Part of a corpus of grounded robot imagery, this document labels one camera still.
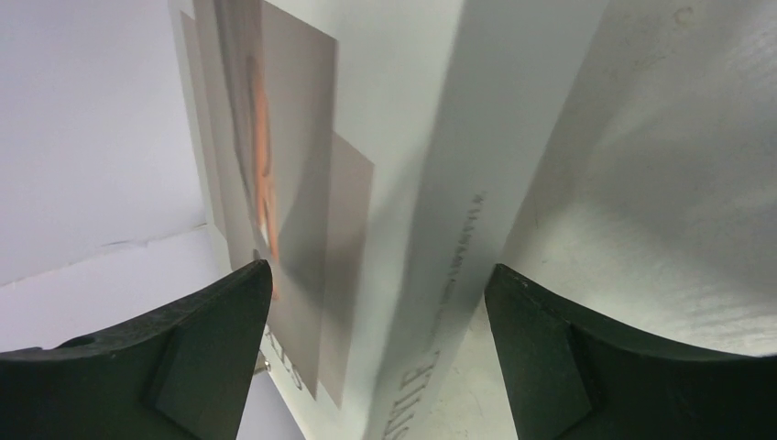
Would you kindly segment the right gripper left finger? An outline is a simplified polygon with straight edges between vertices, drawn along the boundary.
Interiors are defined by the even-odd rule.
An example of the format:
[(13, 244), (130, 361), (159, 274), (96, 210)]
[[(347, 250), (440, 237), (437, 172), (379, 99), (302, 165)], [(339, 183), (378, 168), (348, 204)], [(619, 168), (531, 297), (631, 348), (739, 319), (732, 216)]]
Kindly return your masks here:
[(254, 261), (174, 302), (1, 356), (4, 439), (234, 439), (271, 303)]

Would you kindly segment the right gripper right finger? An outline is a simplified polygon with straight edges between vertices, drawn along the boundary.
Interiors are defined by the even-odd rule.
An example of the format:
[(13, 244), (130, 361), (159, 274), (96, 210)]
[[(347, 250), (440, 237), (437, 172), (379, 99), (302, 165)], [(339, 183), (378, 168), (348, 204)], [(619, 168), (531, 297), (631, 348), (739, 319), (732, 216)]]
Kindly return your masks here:
[(773, 439), (776, 359), (691, 346), (505, 265), (485, 290), (521, 439)]

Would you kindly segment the white style magazine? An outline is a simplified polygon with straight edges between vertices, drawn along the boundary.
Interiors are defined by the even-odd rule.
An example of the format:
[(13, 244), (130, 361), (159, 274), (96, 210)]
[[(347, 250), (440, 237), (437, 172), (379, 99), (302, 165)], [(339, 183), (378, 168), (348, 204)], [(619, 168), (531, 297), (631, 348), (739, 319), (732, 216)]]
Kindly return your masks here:
[(422, 439), (604, 1), (172, 1), (223, 270), (309, 439)]

